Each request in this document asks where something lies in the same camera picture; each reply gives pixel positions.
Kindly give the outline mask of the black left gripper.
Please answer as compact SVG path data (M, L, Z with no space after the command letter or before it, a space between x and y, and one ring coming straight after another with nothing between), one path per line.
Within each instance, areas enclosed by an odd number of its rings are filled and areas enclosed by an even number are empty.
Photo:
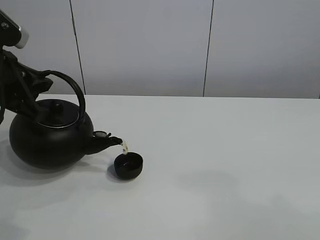
M20 63L10 51L0 43L0 123L5 111L23 115L33 121L42 119L46 110L36 98L47 92L53 81L47 78L46 71L37 71Z

